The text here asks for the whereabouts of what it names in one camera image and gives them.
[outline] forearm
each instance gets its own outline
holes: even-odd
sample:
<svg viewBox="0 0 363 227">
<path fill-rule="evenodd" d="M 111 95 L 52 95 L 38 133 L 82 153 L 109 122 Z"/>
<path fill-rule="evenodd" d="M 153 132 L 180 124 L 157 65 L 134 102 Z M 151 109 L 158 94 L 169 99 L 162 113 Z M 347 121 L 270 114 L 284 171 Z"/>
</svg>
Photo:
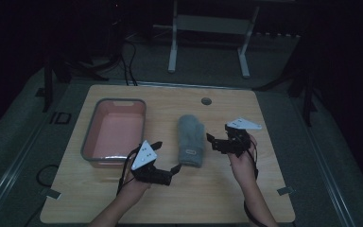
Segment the forearm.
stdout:
<svg viewBox="0 0 363 227">
<path fill-rule="evenodd" d="M 132 204 L 127 201 L 127 198 L 117 197 L 96 218 L 94 218 L 89 226 L 113 227 L 131 207 Z"/>
<path fill-rule="evenodd" d="M 242 190 L 247 208 L 252 216 L 267 227 L 277 226 L 257 183 L 254 182 L 250 186 L 242 187 Z"/>
</svg>

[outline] gray fabric surface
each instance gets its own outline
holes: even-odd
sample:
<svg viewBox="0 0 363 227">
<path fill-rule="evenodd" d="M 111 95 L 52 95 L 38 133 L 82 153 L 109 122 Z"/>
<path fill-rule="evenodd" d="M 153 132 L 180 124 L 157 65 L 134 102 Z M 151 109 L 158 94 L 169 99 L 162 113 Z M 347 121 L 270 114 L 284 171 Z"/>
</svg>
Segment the gray fabric surface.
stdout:
<svg viewBox="0 0 363 227">
<path fill-rule="evenodd" d="M 204 151 L 204 125 L 191 114 L 178 121 L 179 163 L 201 167 Z"/>
</svg>

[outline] wooden board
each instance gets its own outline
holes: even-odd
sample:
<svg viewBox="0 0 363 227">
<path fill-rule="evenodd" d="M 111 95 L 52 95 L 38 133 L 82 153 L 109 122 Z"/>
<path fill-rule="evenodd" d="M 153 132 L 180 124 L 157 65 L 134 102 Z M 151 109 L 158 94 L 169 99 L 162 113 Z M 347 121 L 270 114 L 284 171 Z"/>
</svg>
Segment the wooden board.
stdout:
<svg viewBox="0 0 363 227">
<path fill-rule="evenodd" d="M 277 189 L 285 182 L 270 141 L 266 122 L 255 93 L 243 90 L 129 87 L 94 85 L 91 87 L 68 147 L 64 152 L 52 189 L 61 192 L 59 200 L 48 198 L 41 213 L 42 222 L 70 223 L 91 221 L 115 197 L 119 168 L 93 168 L 80 155 L 83 139 L 97 101 L 101 98 L 141 98 L 147 104 L 145 139 L 162 141 L 155 166 L 170 170 L 178 163 L 177 122 L 184 114 L 195 115 L 205 131 L 226 139 L 224 124 L 243 117 L 262 125 L 248 131 L 258 141 L 258 184 L 270 211 L 278 222 L 292 222 L 294 210 L 288 195 Z M 209 97 L 211 105 L 201 99 Z M 154 184 L 123 216 L 120 223 L 239 223 L 247 222 L 243 195 L 233 177 L 226 155 L 211 149 L 205 141 L 201 168 L 184 166 L 170 186 Z"/>
</svg>

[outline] pink plastic tray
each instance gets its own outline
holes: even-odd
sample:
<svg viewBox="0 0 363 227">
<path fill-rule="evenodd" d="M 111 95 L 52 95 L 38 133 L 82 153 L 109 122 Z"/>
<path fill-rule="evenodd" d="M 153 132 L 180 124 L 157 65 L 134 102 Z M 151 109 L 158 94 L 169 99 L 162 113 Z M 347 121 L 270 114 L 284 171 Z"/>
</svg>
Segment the pink plastic tray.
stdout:
<svg viewBox="0 0 363 227">
<path fill-rule="evenodd" d="M 105 98 L 98 101 L 81 149 L 94 167 L 123 165 L 143 141 L 146 103 L 141 99 Z"/>
</svg>

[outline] metal stand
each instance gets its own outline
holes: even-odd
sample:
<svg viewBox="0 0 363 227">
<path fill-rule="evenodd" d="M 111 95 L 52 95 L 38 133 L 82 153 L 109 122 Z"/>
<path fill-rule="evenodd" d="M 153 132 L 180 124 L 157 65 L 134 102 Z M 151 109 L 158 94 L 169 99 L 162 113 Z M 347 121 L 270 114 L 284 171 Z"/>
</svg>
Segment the metal stand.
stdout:
<svg viewBox="0 0 363 227">
<path fill-rule="evenodd" d="M 173 4 L 172 46 L 170 49 L 169 66 L 167 68 L 167 71 L 169 73 L 174 73 L 176 71 L 176 59 L 178 55 L 178 30 L 193 30 L 244 35 L 244 43 L 239 48 L 237 48 L 237 54 L 240 61 L 242 77 L 247 79 L 250 76 L 250 71 L 245 54 L 249 45 L 250 37 L 252 35 L 255 20 L 258 16 L 259 7 L 255 8 L 250 20 L 240 20 L 182 15 L 178 14 L 178 0 L 174 0 Z"/>
</svg>

